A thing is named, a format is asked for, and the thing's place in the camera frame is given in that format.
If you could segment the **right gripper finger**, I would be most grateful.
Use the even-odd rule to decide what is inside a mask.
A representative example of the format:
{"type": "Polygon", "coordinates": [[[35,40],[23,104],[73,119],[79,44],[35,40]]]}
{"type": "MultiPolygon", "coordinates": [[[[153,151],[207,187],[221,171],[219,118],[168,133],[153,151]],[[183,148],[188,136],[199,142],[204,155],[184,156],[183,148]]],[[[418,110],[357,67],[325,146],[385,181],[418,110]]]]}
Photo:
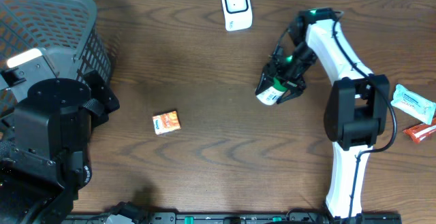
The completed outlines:
{"type": "Polygon", "coordinates": [[[285,101],[295,99],[299,96],[301,96],[306,89],[307,85],[304,80],[297,80],[297,81],[286,81],[283,83],[284,87],[286,88],[284,94],[280,96],[277,100],[277,104],[284,103],[285,101]]]}
{"type": "Polygon", "coordinates": [[[274,72],[263,69],[260,76],[260,81],[255,89],[255,95],[258,96],[270,87],[274,86],[274,77],[274,72]]]}

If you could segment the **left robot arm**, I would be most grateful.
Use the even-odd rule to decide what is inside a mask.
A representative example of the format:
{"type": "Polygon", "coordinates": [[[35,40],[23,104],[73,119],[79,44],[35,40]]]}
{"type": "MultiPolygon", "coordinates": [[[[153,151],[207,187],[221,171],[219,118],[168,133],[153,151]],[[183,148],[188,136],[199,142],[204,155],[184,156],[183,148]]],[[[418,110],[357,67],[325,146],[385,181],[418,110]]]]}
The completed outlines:
{"type": "Polygon", "coordinates": [[[7,60],[1,88],[17,99],[1,119],[1,222],[60,223],[72,211],[92,169],[94,128],[119,101],[94,68],[80,67],[70,48],[33,48],[7,60]]]}

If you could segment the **small orange box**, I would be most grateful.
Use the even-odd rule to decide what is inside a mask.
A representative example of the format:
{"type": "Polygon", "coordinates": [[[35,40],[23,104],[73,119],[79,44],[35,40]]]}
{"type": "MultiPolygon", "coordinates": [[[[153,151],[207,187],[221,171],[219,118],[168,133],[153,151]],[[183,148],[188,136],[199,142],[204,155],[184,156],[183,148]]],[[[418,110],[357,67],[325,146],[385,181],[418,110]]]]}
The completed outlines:
{"type": "Polygon", "coordinates": [[[156,135],[162,135],[181,129],[177,111],[174,110],[154,116],[153,126],[156,135]]]}

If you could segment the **green lid jar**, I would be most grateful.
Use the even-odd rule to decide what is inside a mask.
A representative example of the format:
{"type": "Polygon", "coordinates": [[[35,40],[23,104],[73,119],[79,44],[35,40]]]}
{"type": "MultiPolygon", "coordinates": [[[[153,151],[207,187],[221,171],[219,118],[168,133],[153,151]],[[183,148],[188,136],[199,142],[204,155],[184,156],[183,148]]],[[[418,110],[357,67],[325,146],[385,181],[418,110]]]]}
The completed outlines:
{"type": "Polygon", "coordinates": [[[256,96],[256,98],[264,105],[271,106],[277,102],[278,98],[284,94],[285,90],[286,88],[280,83],[280,81],[277,78],[274,78],[274,86],[256,96]]]}

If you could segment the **red orange snack bag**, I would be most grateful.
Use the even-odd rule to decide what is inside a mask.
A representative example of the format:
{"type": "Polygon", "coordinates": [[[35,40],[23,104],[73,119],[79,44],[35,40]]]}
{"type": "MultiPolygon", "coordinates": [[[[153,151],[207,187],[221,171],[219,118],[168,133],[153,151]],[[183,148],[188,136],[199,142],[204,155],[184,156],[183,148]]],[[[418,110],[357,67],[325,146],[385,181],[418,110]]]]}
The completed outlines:
{"type": "Polygon", "coordinates": [[[435,133],[435,118],[432,119],[431,124],[427,125],[425,123],[421,123],[418,125],[414,125],[408,129],[404,129],[403,133],[408,135],[412,142],[415,144],[421,143],[426,138],[429,138],[433,133],[435,133]]]}

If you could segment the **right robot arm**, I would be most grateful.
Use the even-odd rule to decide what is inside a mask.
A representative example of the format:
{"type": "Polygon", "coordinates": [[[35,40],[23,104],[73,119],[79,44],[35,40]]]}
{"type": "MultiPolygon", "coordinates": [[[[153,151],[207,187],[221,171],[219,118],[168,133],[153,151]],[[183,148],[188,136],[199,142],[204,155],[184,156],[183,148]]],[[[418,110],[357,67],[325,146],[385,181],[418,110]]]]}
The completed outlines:
{"type": "Polygon", "coordinates": [[[342,12],[330,7],[300,11],[285,29],[295,49],[285,56],[276,45],[262,69],[256,98],[267,106],[300,97],[305,72],[319,61],[332,89],[324,112],[324,130],[332,142],[333,167],[325,215],[317,223],[364,223],[361,192],[367,161],[384,132],[390,84],[356,56],[340,26],[342,12]]]}

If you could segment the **white wet wipes pack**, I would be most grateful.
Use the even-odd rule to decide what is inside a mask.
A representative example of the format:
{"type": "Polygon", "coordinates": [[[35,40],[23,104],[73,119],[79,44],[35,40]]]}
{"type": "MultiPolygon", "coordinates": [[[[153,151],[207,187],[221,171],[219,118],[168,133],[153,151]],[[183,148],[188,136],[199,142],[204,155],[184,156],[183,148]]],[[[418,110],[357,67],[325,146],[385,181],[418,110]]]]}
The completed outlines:
{"type": "Polygon", "coordinates": [[[435,115],[435,102],[408,90],[402,84],[395,86],[391,105],[426,125],[432,123],[435,115]]]}

